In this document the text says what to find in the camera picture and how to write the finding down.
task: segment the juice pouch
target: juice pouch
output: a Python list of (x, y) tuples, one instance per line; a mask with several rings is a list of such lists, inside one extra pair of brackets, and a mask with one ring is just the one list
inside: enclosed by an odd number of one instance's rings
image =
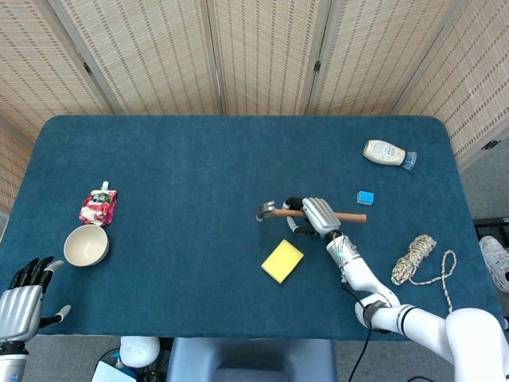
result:
[(101, 226), (111, 223), (117, 205), (117, 192), (108, 189), (108, 186), (108, 182), (104, 181), (101, 189), (93, 189), (85, 198), (80, 211), (80, 220), (84, 224)]

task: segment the blue eraser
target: blue eraser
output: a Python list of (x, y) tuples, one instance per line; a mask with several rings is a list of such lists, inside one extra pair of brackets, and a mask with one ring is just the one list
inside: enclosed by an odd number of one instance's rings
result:
[(375, 195), (368, 191), (359, 191), (357, 193), (357, 203), (361, 205), (372, 205), (375, 201)]

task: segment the wall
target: wall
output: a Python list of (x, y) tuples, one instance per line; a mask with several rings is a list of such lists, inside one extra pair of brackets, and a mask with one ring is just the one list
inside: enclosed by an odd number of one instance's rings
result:
[(469, 0), (402, 96), (398, 114), (434, 115), (459, 162), (509, 114), (509, 1)]
[(27, 158), (60, 114), (435, 115), (461, 162), (507, 117), (508, 2), (0, 0), (0, 127)]
[(9, 212), (32, 151), (0, 127), (0, 211)]

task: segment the woven screen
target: woven screen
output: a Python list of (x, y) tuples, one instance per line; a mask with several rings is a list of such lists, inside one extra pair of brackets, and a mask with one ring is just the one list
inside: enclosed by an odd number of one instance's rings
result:
[(0, 1), (0, 115), (33, 141), (54, 115), (107, 112), (34, 4)]
[(32, 153), (0, 127), (0, 210), (9, 212)]
[(319, 1), (212, 3), (225, 112), (298, 114)]
[(199, 0), (62, 0), (128, 114), (217, 114)]
[(460, 157), (509, 115), (508, 58), (509, 1), (471, 0), (398, 113), (438, 117)]
[(311, 113), (388, 114), (453, 3), (345, 0)]

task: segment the gray floor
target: gray floor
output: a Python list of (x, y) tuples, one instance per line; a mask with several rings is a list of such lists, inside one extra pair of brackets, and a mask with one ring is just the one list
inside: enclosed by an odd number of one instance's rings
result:
[(509, 216), (509, 139), (469, 166), (461, 180), (474, 219)]
[[(30, 359), (25, 382), (90, 382), (97, 360), (119, 346), (118, 337), (36, 336), (27, 348)], [(348, 380), (362, 341), (337, 341), (339, 382)], [(419, 345), (405, 341), (373, 341), (356, 372), (358, 382), (406, 382), (412, 376), (435, 382), (453, 380), (453, 367)]]
[[(473, 217), (509, 216), (509, 140), (500, 143), (470, 166), (462, 181)], [(509, 297), (499, 294), (505, 314)], [(28, 345), (30, 359), (25, 382), (88, 382), (99, 357), (119, 345), (117, 337), (37, 336)], [(338, 341), (339, 382), (348, 380), (362, 341)], [(374, 341), (369, 344), (355, 381), (406, 382), (412, 376), (436, 382), (453, 380), (453, 367), (410, 342)]]

